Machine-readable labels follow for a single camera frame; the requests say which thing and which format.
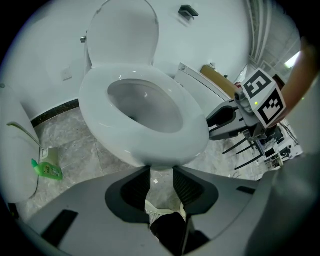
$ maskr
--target bottle label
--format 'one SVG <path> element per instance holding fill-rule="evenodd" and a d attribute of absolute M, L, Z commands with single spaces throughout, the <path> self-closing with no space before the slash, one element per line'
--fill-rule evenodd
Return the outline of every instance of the bottle label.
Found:
<path fill-rule="evenodd" d="M 50 165 L 48 165 L 48 164 L 44 167 L 44 173 L 51 175 L 51 176 L 56 176 L 56 177 L 59 176 L 58 170 L 56 168 L 50 167 Z"/>

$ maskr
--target wall hook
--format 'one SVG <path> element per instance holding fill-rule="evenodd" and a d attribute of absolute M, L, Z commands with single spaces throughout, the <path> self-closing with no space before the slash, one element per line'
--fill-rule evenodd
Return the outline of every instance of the wall hook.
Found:
<path fill-rule="evenodd" d="M 194 16 L 199 16 L 195 9 L 193 9 L 190 5 L 181 5 L 178 13 L 188 21 L 190 18 L 195 19 Z"/>

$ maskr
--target white wall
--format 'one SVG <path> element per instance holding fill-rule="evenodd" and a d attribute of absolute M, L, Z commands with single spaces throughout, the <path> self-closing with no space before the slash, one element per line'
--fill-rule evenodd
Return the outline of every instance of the white wall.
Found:
<path fill-rule="evenodd" d="M 258 65 L 262 67 L 262 62 L 265 61 L 272 67 L 269 75 L 273 77 L 278 74 L 286 83 L 292 68 L 287 68 L 285 63 L 300 51 L 300 45 L 300 35 L 296 24 L 290 16 L 284 13 L 280 5 L 274 4 L 270 33 L 262 60 Z"/>
<path fill-rule="evenodd" d="M 0 83 L 10 85 L 32 120 L 78 98 L 83 79 L 84 44 L 90 21 L 105 0 L 56 0 L 24 26 L 1 68 Z M 214 62 L 234 81 L 248 63 L 250 27 L 243 0 L 149 0 L 160 37 L 155 67 L 174 77 L 180 62 L 200 70 Z M 181 5 L 199 13 L 191 22 L 179 17 Z M 70 67 L 72 79 L 61 72 Z"/>

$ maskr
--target wall outlet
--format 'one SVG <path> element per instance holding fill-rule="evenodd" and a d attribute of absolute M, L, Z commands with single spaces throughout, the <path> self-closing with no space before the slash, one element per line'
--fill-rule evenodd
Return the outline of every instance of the wall outlet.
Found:
<path fill-rule="evenodd" d="M 72 74 L 71 74 L 70 67 L 64 69 L 64 70 L 61 72 L 61 77 L 62 77 L 62 81 L 66 81 L 66 80 L 72 78 Z"/>

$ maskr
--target black pants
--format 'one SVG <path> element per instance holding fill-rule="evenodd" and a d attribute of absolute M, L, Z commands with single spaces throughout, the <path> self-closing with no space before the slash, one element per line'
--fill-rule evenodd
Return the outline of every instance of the black pants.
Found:
<path fill-rule="evenodd" d="M 188 239 L 184 254 L 192 252 L 209 241 L 200 231 L 187 231 L 187 224 L 184 218 L 177 212 L 161 216 L 150 226 L 150 229 L 160 243 L 175 256 L 182 255 L 186 232 L 188 232 Z"/>
<path fill-rule="evenodd" d="M 150 226 L 150 230 L 173 255 L 182 254 L 186 222 L 179 213 L 161 216 Z"/>

